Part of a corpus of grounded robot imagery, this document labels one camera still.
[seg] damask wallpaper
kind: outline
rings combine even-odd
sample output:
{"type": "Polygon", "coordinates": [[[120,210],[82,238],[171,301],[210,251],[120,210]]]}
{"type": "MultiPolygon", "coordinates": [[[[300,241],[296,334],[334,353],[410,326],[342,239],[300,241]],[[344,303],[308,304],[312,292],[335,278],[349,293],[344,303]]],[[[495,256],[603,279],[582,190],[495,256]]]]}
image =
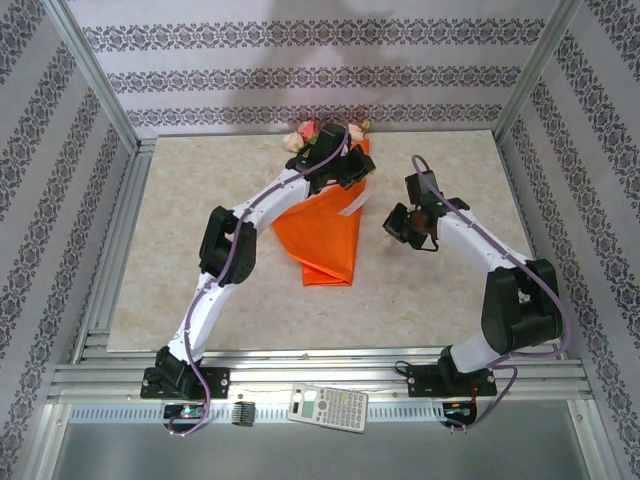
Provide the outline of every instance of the damask wallpaper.
{"type": "Polygon", "coordinates": [[[581,5],[502,145],[536,254],[573,304],[572,352],[623,478],[640,478],[639,7],[581,5]]]}
{"type": "Polygon", "coordinates": [[[21,478],[128,161],[42,5],[0,2],[0,479],[21,478]]]}
{"type": "Polygon", "coordinates": [[[148,138],[337,113],[379,130],[489,128],[556,0],[69,5],[148,138]]]}

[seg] orange fabric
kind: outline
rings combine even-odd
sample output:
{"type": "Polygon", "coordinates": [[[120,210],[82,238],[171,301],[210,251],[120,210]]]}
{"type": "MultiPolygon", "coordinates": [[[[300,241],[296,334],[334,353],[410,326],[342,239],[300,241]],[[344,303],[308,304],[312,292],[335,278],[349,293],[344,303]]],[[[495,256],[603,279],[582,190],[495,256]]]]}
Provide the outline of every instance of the orange fabric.
{"type": "MultiPolygon", "coordinates": [[[[355,143],[369,154],[369,139],[355,143]]],[[[304,286],[350,286],[356,263],[362,209],[345,217],[348,207],[365,188],[336,186],[287,210],[273,229],[289,255],[302,264],[304,286]]]]}

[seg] pink flower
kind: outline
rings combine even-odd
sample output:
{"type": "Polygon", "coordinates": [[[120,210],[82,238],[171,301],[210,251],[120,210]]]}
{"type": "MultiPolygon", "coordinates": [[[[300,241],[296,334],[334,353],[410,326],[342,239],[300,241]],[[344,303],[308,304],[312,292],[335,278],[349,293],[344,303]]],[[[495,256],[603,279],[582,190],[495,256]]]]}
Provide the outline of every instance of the pink flower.
{"type": "Polygon", "coordinates": [[[282,143],[284,143],[284,148],[286,150],[293,153],[298,153],[298,151],[304,147],[304,139],[298,132],[291,132],[289,135],[285,136],[282,139],[282,143]]]}
{"type": "Polygon", "coordinates": [[[351,140],[354,142],[361,142],[364,140],[364,132],[359,126],[354,125],[353,123],[349,124],[349,133],[351,134],[351,140]]]}
{"type": "Polygon", "coordinates": [[[305,143],[318,134],[318,127],[313,120],[306,120],[298,126],[298,133],[302,135],[305,143]]]}

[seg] gray floor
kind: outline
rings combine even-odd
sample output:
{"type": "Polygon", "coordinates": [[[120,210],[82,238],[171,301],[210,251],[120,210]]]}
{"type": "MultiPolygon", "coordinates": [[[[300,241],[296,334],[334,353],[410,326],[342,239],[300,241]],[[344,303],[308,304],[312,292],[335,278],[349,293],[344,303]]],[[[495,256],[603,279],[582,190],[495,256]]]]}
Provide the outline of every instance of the gray floor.
{"type": "Polygon", "coordinates": [[[186,439],[160,425],[68,427],[60,480],[582,479],[566,402],[505,402],[465,434],[439,423],[369,423],[363,435],[318,427],[211,425],[186,439]]]}

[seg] beige tabletop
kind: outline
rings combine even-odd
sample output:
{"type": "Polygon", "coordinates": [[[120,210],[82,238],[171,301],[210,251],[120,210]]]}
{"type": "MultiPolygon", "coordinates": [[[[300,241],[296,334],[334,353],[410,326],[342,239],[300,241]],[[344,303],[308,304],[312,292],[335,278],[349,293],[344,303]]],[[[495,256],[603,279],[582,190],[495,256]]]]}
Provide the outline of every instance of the beige tabletop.
{"type": "MultiPolygon", "coordinates": [[[[249,199],[290,154],[279,135],[160,138],[108,343],[110,351],[155,351],[182,321],[198,277],[209,214],[249,199]]],[[[375,193],[364,206],[352,287],[303,287],[301,266],[272,229],[258,239],[249,279],[230,297],[209,350],[442,346],[478,330],[481,277],[447,245],[418,252],[381,225],[408,204],[404,177],[420,153],[447,197],[530,255],[489,131],[374,133],[375,193]]]]}

